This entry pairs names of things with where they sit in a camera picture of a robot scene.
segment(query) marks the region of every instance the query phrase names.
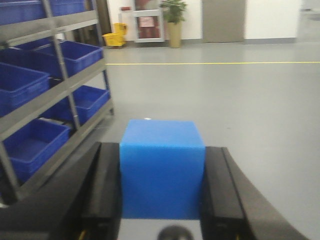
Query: metal shelving rack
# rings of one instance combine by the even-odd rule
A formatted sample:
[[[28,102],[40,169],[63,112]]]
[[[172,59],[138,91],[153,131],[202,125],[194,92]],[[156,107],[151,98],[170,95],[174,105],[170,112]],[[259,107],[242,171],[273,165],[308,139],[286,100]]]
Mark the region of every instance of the metal shelving rack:
[[[72,92],[99,73],[103,73],[105,87],[109,90],[105,60],[103,58],[76,75],[68,77],[63,54],[56,37],[57,34],[60,33],[95,25],[98,42],[102,47],[103,43],[96,1],[91,0],[90,3],[92,10],[69,15],[53,16],[49,0],[42,0],[47,18],[0,26],[0,49],[51,37],[63,76],[60,84],[50,88],[48,91],[27,102],[22,107],[0,118],[0,162],[3,169],[2,174],[10,189],[10,195],[16,201],[23,199],[39,189],[94,127],[108,113],[113,114],[113,103],[110,98],[93,117],[82,126],[80,125]],[[73,124],[76,130],[75,133],[27,182],[20,185],[3,144],[3,140],[65,97],[68,97],[69,99],[70,108],[73,114]]]

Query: potted plant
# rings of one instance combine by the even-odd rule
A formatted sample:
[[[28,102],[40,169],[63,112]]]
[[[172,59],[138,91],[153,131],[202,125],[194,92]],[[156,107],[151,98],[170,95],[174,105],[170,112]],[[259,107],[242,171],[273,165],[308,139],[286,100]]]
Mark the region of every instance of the potted plant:
[[[183,12],[187,4],[183,0],[164,0],[160,4],[163,8],[164,19],[168,22],[170,47],[180,48],[181,46],[181,26],[184,21]]]

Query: foam block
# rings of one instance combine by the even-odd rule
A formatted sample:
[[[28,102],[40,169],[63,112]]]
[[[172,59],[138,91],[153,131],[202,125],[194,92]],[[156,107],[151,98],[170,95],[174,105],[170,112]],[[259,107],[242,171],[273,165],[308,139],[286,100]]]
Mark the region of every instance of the foam block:
[[[130,120],[120,143],[122,217],[199,219],[205,151],[191,121]]]

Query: baseboard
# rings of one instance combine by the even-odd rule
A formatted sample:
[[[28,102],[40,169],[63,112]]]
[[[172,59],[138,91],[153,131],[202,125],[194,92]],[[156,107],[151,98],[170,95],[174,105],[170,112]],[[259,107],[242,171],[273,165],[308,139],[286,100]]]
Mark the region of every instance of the baseboard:
[[[296,37],[245,39],[244,44],[294,44]]]
[[[184,44],[202,44],[202,39],[182,39],[182,45]],[[147,48],[147,47],[168,47],[169,40],[165,40],[163,42],[135,42],[135,41],[126,41],[126,47],[136,47],[136,48]]]

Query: yellow mop bucket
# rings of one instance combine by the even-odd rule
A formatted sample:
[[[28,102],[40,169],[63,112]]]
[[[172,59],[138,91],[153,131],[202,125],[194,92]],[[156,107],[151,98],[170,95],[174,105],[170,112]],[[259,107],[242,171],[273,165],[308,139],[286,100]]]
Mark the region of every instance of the yellow mop bucket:
[[[114,23],[114,32],[121,35],[127,34],[128,25],[125,23]]]
[[[103,37],[105,44],[110,47],[122,47],[126,43],[124,36],[120,33],[108,33]]]

